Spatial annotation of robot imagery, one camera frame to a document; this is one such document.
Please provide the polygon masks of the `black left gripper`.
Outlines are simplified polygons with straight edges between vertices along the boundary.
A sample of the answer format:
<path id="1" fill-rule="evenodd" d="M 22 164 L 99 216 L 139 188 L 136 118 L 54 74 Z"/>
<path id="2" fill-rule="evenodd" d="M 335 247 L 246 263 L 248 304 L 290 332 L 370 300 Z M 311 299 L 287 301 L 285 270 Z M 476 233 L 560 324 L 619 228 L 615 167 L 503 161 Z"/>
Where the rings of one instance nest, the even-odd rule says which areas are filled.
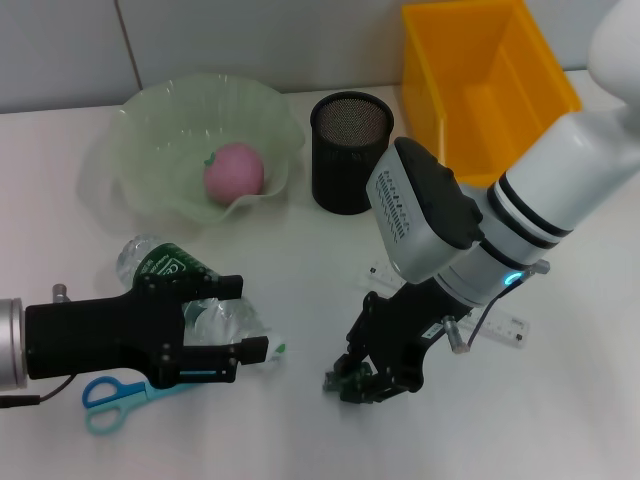
<path id="1" fill-rule="evenodd" d="M 127 368 L 152 386 L 233 383 L 240 365 L 261 364 L 265 336 L 228 345 L 182 346 L 181 304 L 242 296 L 240 275 L 144 275 L 117 297 L 31 305 L 25 310 L 27 372 L 45 379 Z"/>

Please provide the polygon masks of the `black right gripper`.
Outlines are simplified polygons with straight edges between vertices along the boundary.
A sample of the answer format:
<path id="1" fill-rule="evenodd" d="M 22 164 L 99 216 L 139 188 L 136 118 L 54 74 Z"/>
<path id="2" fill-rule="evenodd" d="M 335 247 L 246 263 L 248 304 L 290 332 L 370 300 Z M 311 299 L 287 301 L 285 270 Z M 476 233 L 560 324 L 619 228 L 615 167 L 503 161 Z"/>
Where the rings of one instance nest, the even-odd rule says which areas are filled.
<path id="1" fill-rule="evenodd" d="M 369 292 L 346 336 L 347 352 L 334 363 L 336 374 L 349 374 L 339 382 L 340 400 L 381 403 L 401 393 L 419 391 L 424 383 L 426 352 L 442 336 L 437 332 L 426 339 L 424 334 L 440 326 L 443 318 L 459 320 L 470 311 L 433 279 L 417 285 L 407 283 L 387 299 Z M 377 373 L 370 366 L 359 367 L 366 358 Z"/>

